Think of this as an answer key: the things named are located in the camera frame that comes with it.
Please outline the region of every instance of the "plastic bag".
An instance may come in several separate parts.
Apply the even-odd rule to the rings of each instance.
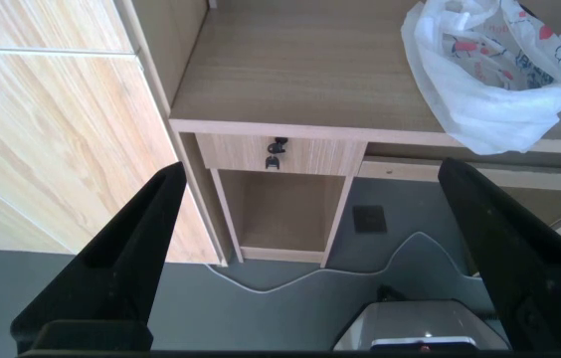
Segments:
[[[402,39],[431,111],[473,152],[525,152],[559,121],[561,40],[516,1],[418,3]]]

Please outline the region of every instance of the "white cable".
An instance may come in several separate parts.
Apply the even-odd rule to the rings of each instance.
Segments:
[[[404,242],[402,242],[402,244],[400,244],[400,246],[398,247],[398,249],[396,249],[396,251],[393,252],[393,254],[391,255],[391,258],[389,258],[389,261],[387,262],[387,265],[384,266],[384,268],[382,268],[382,269],[380,269],[380,270],[377,270],[377,271],[374,271],[374,272],[354,272],[354,271],[345,271],[345,270],[333,269],[333,268],[319,268],[319,269],[313,270],[312,272],[310,272],[310,273],[308,273],[308,274],[302,275],[301,277],[295,278],[295,279],[293,279],[293,280],[291,280],[291,281],[289,281],[289,282],[283,283],[283,284],[281,284],[281,285],[279,285],[279,286],[276,286],[276,287],[273,287],[273,288],[269,288],[269,289],[255,289],[255,288],[248,287],[248,286],[246,286],[246,285],[244,285],[244,284],[242,284],[242,283],[240,283],[240,282],[234,280],[233,278],[228,277],[228,276],[226,276],[225,274],[223,274],[223,273],[221,273],[221,272],[218,272],[215,268],[213,268],[213,267],[211,267],[211,266],[209,266],[209,265],[205,265],[205,267],[208,268],[211,272],[213,272],[213,273],[216,274],[217,276],[219,276],[219,277],[221,277],[221,278],[223,278],[223,279],[225,279],[225,280],[227,280],[227,281],[229,281],[229,282],[235,284],[236,286],[238,286],[238,287],[240,287],[240,288],[242,288],[242,289],[244,289],[244,290],[246,290],[246,291],[249,291],[249,292],[251,292],[251,293],[257,293],[257,294],[266,294],[266,293],[272,293],[272,292],[277,291],[277,290],[279,290],[279,289],[285,288],[285,287],[287,287],[287,286],[289,286],[289,285],[292,285],[292,284],[294,284],[294,283],[296,283],[296,282],[298,282],[298,281],[300,281],[300,280],[303,280],[303,279],[305,279],[305,278],[308,278],[308,277],[310,277],[310,276],[313,275],[313,274],[317,274],[317,273],[320,273],[320,272],[333,272],[333,273],[349,274],[349,275],[356,275],[356,276],[371,276],[371,275],[381,274],[381,273],[383,273],[384,271],[386,271],[386,270],[389,268],[389,266],[391,265],[391,261],[393,260],[394,257],[396,257],[396,254],[398,254],[398,252],[400,251],[400,249],[402,249],[402,248],[405,246],[405,244],[407,244],[407,243],[409,242],[409,240],[411,240],[412,238],[414,238],[416,235],[420,235],[420,234],[421,234],[423,237],[429,239],[429,240],[430,240],[432,243],[434,243],[435,245],[437,245],[438,248],[440,248],[440,250],[444,253],[444,255],[446,255],[447,258],[449,259],[449,262],[451,262],[451,264],[453,265],[453,268],[454,268],[462,277],[468,278],[468,279],[477,279],[477,280],[481,280],[481,277],[472,277],[472,276],[469,276],[469,275],[462,274],[462,273],[460,272],[460,270],[458,269],[458,266],[456,265],[456,263],[453,261],[453,259],[452,259],[451,256],[449,255],[449,253],[447,253],[447,251],[442,247],[442,245],[440,245],[440,243],[438,243],[438,242],[435,241],[433,238],[431,238],[430,236],[428,236],[427,234],[422,233],[422,232],[414,233],[414,234],[412,234],[409,238],[407,238],[407,240],[405,240]]]

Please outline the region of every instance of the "gray floor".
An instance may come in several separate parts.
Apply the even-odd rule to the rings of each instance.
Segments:
[[[386,235],[356,235],[350,216],[356,204],[382,205]],[[480,280],[465,278],[460,233],[438,184],[356,180],[332,250],[331,268],[382,269],[379,275],[321,272],[270,294],[254,294],[197,265],[166,265],[149,327],[153,349],[323,350],[359,307],[388,283],[412,298],[455,298],[473,311],[492,307]],[[13,356],[8,327],[17,313],[71,258],[0,252],[0,356]],[[222,268],[259,289],[317,269],[317,265],[248,261]]]

